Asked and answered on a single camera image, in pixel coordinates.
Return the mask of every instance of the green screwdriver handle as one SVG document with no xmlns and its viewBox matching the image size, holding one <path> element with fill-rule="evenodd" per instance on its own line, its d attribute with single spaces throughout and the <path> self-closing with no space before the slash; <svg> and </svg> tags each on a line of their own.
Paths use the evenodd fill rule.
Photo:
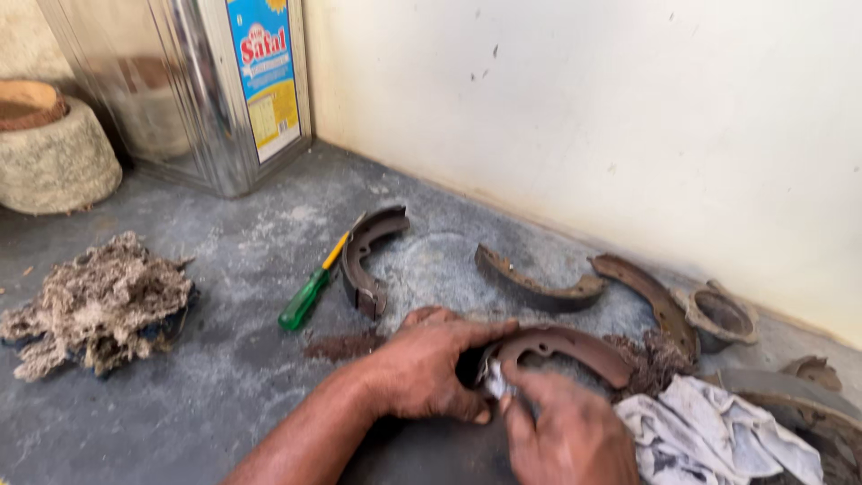
<svg viewBox="0 0 862 485">
<path fill-rule="evenodd" d="M 303 324 L 305 313 L 317 299 L 317 292 L 329 281 L 329 271 L 318 268 L 303 287 L 293 295 L 290 303 L 278 315 L 278 324 L 285 330 L 296 330 Z"/>
</svg>

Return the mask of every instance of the hand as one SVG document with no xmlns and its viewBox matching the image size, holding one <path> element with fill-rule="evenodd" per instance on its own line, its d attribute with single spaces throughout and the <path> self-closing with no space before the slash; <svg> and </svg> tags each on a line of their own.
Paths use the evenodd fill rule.
<svg viewBox="0 0 862 485">
<path fill-rule="evenodd" d="M 638 485 L 634 443 L 605 399 L 554 373 L 503 364 L 503 375 L 541 409 L 538 421 L 517 398 L 500 407 L 509 460 L 522 485 Z"/>
<path fill-rule="evenodd" d="M 446 308 L 427 306 L 409 313 L 386 345 L 356 363 L 372 376 L 381 415 L 409 419 L 445 415 L 483 425 L 490 421 L 488 404 L 461 385 L 455 364 L 465 350 L 517 329 L 514 319 L 480 324 Z"/>
</svg>

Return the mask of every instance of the gray floor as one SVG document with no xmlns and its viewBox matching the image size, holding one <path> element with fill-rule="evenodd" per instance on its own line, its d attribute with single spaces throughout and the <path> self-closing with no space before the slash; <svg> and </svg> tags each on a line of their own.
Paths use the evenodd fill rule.
<svg viewBox="0 0 862 485">
<path fill-rule="evenodd" d="M 334 365 L 307 360 L 309 333 L 361 331 L 372 324 L 335 282 L 306 331 L 285 334 L 285 299 L 362 211 L 406 204 L 412 228 L 370 261 L 390 287 L 380 331 L 412 307 L 438 303 L 476 318 L 558 321 L 638 337 L 649 307 L 613 283 L 585 312 L 549 317 L 507 301 L 476 274 L 477 243 L 509 255 L 551 286 L 590 271 L 600 249 L 524 224 L 317 143 L 254 195 L 225 201 L 127 174 L 90 212 L 27 217 L 0 209 L 0 309 L 22 305 L 55 262 L 134 230 L 166 256 L 195 255 L 188 274 L 203 292 L 175 350 L 99 381 L 69 368 L 34 384 L 16 381 L 14 352 L 0 350 L 0 477 L 10 485 L 213 484 L 265 436 Z M 23 276 L 25 269 L 33 272 Z M 658 271 L 668 286 L 686 282 Z M 762 342 L 703 359 L 716 367 L 778 369 L 805 354 L 829 356 L 844 395 L 862 403 L 859 353 L 772 320 Z M 571 362 L 552 364 L 567 372 Z M 386 421 L 363 443 L 349 483 L 514 482 L 499 420 L 478 427 L 446 420 Z"/>
</svg>

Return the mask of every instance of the white cloth rag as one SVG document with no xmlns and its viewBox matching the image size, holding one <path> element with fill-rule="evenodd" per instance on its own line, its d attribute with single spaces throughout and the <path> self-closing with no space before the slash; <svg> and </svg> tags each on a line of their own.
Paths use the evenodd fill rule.
<svg viewBox="0 0 862 485">
<path fill-rule="evenodd" d="M 638 394 L 615 410 L 652 485 L 747 485 L 785 469 L 823 484 L 817 450 L 765 409 L 694 377 L 677 375 L 658 400 Z"/>
</svg>

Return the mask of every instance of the fingernail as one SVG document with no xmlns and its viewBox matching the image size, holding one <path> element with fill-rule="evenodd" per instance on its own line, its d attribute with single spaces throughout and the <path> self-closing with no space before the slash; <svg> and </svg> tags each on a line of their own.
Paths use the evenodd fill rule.
<svg viewBox="0 0 862 485">
<path fill-rule="evenodd" d="M 512 404 L 512 396 L 506 394 L 502 398 L 500 398 L 500 411 L 503 413 L 509 409 L 509 405 Z"/>
<path fill-rule="evenodd" d="M 485 409 L 484 411 L 479 413 L 478 416 L 476 416 L 473 422 L 477 425 L 487 425 L 488 423 L 490 423 L 490 411 Z"/>
</svg>

